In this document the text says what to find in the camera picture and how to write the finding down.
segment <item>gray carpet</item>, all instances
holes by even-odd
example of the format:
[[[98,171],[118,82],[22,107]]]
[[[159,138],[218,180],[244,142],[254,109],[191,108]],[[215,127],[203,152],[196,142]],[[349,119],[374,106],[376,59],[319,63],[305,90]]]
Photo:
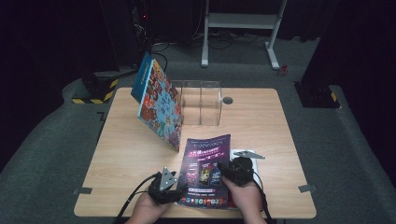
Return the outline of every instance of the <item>gray carpet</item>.
[[[318,41],[277,40],[275,52],[289,73],[279,77],[262,42],[209,49],[201,68],[201,48],[159,45],[172,79],[220,80],[223,87],[276,89],[290,126],[318,214],[286,223],[396,223],[396,192],[369,148],[340,87],[331,86],[342,108],[304,108],[293,87],[300,81]],[[211,41],[214,48],[226,44]],[[154,55],[164,67],[165,60]],[[131,87],[135,75],[121,77],[117,88]],[[103,122],[104,105],[74,105],[80,80],[64,88],[64,104],[43,119],[0,175],[0,223],[111,223],[111,217],[76,217],[78,196]],[[193,223],[166,220],[159,223]]]

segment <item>blue book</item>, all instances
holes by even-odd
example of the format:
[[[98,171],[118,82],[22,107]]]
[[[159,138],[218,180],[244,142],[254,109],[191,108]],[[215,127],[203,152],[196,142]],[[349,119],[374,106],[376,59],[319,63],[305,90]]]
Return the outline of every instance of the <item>blue book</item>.
[[[177,101],[178,91],[148,53],[140,65],[131,94],[140,104],[137,116],[179,151],[181,111]]]
[[[138,103],[142,101],[143,92],[146,89],[146,85],[149,78],[149,73],[152,67],[153,58],[146,52],[142,63],[140,64],[139,71],[137,72],[136,80],[134,81],[134,86],[132,88],[132,96],[136,99]]]

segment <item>colorful book cover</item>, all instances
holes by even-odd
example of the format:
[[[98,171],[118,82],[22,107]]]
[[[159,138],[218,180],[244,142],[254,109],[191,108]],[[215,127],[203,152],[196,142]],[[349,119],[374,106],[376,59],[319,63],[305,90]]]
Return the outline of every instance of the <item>colorful book cover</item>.
[[[148,82],[150,70],[152,68],[154,60],[146,52],[145,56],[143,57],[142,63],[140,64],[139,71],[137,72],[136,80],[134,81],[134,85],[132,88],[132,96],[136,99],[136,101],[140,104],[142,101],[143,93],[145,92],[146,85]]]
[[[137,116],[179,151],[181,119],[180,106],[176,100],[178,92],[170,78],[149,54],[146,54],[139,68],[132,96],[136,100],[140,98]]]
[[[221,181],[218,162],[230,161],[231,135],[187,140],[177,187],[188,190],[178,204],[199,208],[228,208],[228,189]]]

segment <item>metal stand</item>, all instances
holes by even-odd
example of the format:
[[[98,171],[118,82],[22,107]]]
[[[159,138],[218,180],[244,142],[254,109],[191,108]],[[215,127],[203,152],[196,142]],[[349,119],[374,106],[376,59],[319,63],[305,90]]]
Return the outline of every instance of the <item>metal stand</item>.
[[[207,41],[209,27],[222,27],[273,30],[270,42],[265,42],[265,49],[267,50],[273,69],[279,69],[279,64],[277,62],[273,47],[287,2],[288,0],[282,0],[280,9],[276,15],[258,15],[209,13],[209,0],[206,0],[204,44],[202,48],[201,66],[208,67],[209,65],[209,48]]]

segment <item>booklet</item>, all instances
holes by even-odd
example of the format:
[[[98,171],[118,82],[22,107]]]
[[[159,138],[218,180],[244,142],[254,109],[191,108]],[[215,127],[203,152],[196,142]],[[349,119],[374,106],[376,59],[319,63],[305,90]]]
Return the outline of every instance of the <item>booklet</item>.
[[[178,204],[199,208],[228,208],[228,188],[221,181],[218,162],[230,161],[231,135],[187,140],[177,187],[188,190]]]

